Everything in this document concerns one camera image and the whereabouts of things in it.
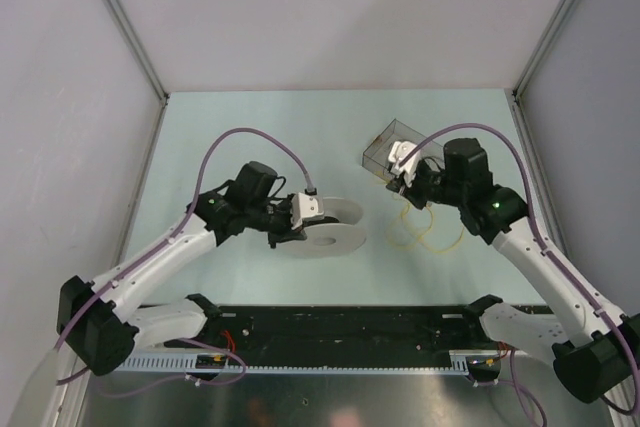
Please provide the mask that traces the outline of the white plastic spool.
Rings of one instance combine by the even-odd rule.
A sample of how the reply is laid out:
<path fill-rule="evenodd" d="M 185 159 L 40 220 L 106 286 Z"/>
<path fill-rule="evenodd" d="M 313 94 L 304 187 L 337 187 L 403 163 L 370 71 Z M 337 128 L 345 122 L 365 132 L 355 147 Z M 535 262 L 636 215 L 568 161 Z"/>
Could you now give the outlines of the white plastic spool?
<path fill-rule="evenodd" d="M 324 217 L 304 221 L 304 238 L 281 243 L 279 250 L 298 258 L 326 258 L 347 255 L 365 243 L 366 230 L 359 225 L 364 211 L 357 202 L 324 197 L 322 203 Z"/>

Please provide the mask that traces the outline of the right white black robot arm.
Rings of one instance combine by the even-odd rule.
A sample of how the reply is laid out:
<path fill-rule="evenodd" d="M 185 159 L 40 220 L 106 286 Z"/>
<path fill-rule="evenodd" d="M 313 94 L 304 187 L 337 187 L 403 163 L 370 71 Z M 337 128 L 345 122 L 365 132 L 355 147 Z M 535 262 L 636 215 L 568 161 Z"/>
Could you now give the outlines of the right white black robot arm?
<path fill-rule="evenodd" d="M 596 291 L 541 229 L 514 190 L 493 181 L 486 151 L 474 138 L 443 147 L 444 165 L 432 167 L 417 145 L 396 141 L 388 154 L 389 190 L 414 207 L 454 207 L 469 233 L 509 260 L 552 311 L 522 313 L 493 295 L 469 304 L 461 323 L 473 348 L 503 341 L 550 365 L 564 388 L 583 403 L 604 397 L 639 372 L 639 318 Z"/>

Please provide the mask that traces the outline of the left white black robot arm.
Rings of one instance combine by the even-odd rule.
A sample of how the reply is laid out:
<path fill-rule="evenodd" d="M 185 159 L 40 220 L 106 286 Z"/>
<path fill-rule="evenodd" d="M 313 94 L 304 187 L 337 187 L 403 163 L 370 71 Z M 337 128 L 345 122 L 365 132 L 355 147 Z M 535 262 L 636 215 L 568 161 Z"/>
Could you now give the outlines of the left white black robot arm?
<path fill-rule="evenodd" d="M 147 251 L 91 281 L 67 280 L 59 294 L 58 343 L 97 376 L 114 371 L 137 348 L 179 338 L 202 347 L 214 344 L 221 323 L 203 295 L 156 307 L 143 304 L 188 263 L 247 229 L 266 233 L 271 247 L 304 240 L 306 223 L 323 213 L 322 202 L 314 190 L 272 197 L 278 178 L 272 168 L 249 162 L 235 179 L 199 194 L 184 219 Z"/>

